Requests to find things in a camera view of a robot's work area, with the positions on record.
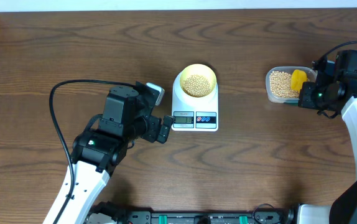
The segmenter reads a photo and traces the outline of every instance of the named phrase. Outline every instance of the white wall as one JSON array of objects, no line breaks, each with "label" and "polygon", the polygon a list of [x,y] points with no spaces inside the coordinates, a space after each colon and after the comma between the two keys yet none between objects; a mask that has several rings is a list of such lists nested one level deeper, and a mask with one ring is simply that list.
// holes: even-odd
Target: white wall
[{"label": "white wall", "polygon": [[357,0],[0,0],[0,12],[357,7]]}]

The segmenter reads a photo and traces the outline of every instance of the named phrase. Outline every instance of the bean pile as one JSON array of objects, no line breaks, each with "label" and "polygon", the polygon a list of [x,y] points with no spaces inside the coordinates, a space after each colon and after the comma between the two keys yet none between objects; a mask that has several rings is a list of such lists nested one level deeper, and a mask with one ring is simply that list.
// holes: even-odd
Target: bean pile
[{"label": "bean pile", "polygon": [[290,88],[292,74],[273,71],[270,75],[271,91],[274,95],[284,98],[298,98],[299,93]]},{"label": "bean pile", "polygon": [[203,75],[191,75],[184,80],[183,90],[186,94],[194,97],[203,97],[210,93],[209,80]]}]

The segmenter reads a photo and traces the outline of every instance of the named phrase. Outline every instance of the white scale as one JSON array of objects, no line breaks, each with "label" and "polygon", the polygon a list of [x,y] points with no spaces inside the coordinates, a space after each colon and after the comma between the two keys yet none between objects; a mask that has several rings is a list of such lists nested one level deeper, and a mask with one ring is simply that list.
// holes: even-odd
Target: white scale
[{"label": "white scale", "polygon": [[[207,96],[192,97],[183,91],[182,83],[191,74],[204,75],[212,83],[212,91]],[[177,75],[173,83],[172,116],[175,116],[172,125],[175,131],[217,131],[218,86],[212,69],[195,64]]]}]

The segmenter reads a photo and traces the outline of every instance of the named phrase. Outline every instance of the wood grain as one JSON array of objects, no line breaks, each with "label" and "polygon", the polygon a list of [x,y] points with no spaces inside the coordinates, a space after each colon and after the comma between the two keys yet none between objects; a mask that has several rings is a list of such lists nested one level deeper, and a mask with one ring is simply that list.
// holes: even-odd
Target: wood grain
[{"label": "wood grain", "polygon": [[[0,13],[0,223],[42,222],[62,184],[67,162],[48,108],[54,84],[153,82],[166,90],[154,111],[163,116],[175,76],[195,62],[218,73],[218,132],[138,140],[97,201],[154,210],[329,205],[355,180],[346,126],[271,103],[265,75],[309,67],[347,40],[357,40],[357,9]],[[108,90],[57,91],[69,145]]]}]

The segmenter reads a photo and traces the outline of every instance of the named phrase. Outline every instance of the clear plastic tub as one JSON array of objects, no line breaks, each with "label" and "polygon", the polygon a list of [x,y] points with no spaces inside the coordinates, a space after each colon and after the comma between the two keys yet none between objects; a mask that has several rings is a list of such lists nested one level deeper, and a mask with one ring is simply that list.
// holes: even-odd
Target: clear plastic tub
[{"label": "clear plastic tub", "polygon": [[270,75],[273,71],[287,72],[289,74],[292,74],[293,71],[296,69],[304,71],[307,74],[307,78],[310,80],[310,82],[315,82],[315,79],[317,78],[317,74],[311,68],[296,67],[296,66],[275,67],[271,69],[266,75],[266,90],[267,90],[268,99],[271,102],[297,104],[297,102],[299,101],[298,98],[284,98],[284,97],[276,96],[275,94],[272,93],[271,86],[270,86]]}]

